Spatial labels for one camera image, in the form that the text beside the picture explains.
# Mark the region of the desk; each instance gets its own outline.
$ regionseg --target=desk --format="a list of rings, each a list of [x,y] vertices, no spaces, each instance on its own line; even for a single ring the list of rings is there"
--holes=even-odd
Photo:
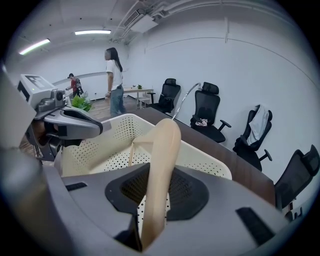
[[[152,93],[154,89],[137,89],[137,88],[123,88],[123,93],[124,94],[131,94],[131,93],[136,93],[136,104],[139,104],[139,93]]]
[[[168,115],[151,107],[134,111],[133,114],[153,125],[156,125],[162,119],[169,118]],[[237,156],[233,151],[228,150],[184,123],[178,120],[175,121],[181,130],[181,139],[184,142],[225,163],[230,169],[233,181],[240,183],[273,206],[276,205],[275,187],[271,179]]]

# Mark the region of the metal rod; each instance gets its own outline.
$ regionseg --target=metal rod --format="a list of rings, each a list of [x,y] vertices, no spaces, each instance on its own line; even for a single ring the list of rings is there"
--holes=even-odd
[[[197,82],[197,83],[196,83],[194,86],[192,86],[192,88],[186,93],[186,95],[184,95],[184,97],[183,97],[183,99],[182,99],[182,101],[181,101],[181,104],[180,104],[178,110],[175,112],[175,114],[174,114],[173,117],[172,117],[172,120],[175,119],[175,117],[176,117],[177,114],[179,113],[179,110],[180,110],[182,104],[184,103],[186,97],[188,96],[188,94],[189,94],[196,86],[200,86],[200,85],[201,85],[201,83],[200,83],[200,82]]]

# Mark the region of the white plastic basket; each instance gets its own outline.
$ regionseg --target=white plastic basket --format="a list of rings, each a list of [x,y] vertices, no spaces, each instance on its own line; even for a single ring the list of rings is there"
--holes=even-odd
[[[61,157],[62,176],[96,174],[128,166],[131,143],[134,138],[145,135],[153,124],[134,114],[124,114],[104,121],[110,122],[111,129],[101,135],[86,139],[79,146],[63,149]],[[136,145],[132,165],[150,162],[152,145]],[[221,161],[181,141],[176,165],[189,167],[209,175],[232,180],[228,167]],[[139,231],[142,228],[145,198],[138,207]],[[169,195],[166,211],[170,209]]]

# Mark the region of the office chair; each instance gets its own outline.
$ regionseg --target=office chair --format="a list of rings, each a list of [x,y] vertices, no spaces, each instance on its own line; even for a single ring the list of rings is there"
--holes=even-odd
[[[251,145],[248,145],[247,139],[251,133],[251,127],[249,123],[254,119],[256,116],[258,109],[260,108],[260,105],[257,106],[256,110],[251,110],[248,115],[248,120],[246,122],[246,127],[244,130],[243,135],[241,135],[239,138],[236,139],[234,148],[232,149],[236,154],[241,157],[242,159],[246,160],[249,164],[253,165],[258,170],[262,171],[261,161],[268,157],[270,161],[272,161],[272,157],[269,154],[269,152],[265,149],[265,154],[262,157],[258,157],[256,151],[260,148],[262,142],[264,141],[266,135],[270,131],[272,127],[272,112],[269,110],[269,117],[268,121],[266,123],[264,132],[259,140],[252,143]]]
[[[181,86],[176,84],[176,79],[167,78],[162,86],[162,92],[158,103],[154,103],[154,94],[156,93],[147,92],[147,94],[151,95],[152,102],[148,107],[154,108],[162,113],[170,113],[175,108],[174,101],[180,89]]]
[[[308,153],[293,153],[285,171],[274,185],[275,206],[282,210],[311,182],[320,168],[320,156],[314,145]]]
[[[195,92],[195,113],[190,120],[190,126],[215,142],[221,143],[226,140],[225,136],[221,133],[221,130],[225,126],[230,128],[231,125],[220,120],[222,125],[219,129],[213,126],[220,103],[218,94],[218,86],[208,82],[203,83],[202,90],[197,90]],[[196,122],[202,123],[201,119],[207,119],[207,126],[196,125]]]

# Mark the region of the person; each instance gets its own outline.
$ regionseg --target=person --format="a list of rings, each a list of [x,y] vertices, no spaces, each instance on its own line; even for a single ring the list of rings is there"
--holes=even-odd
[[[80,97],[79,88],[77,88],[77,79],[75,78],[74,74],[70,73],[67,78],[71,79],[71,86],[67,87],[66,90],[70,90],[72,88],[73,97],[75,97],[76,95]]]
[[[124,88],[122,87],[123,68],[116,48],[112,47],[105,50],[104,58],[106,60],[108,81],[108,91],[105,97],[110,98],[110,114],[115,117],[119,112],[126,112],[124,107]]]

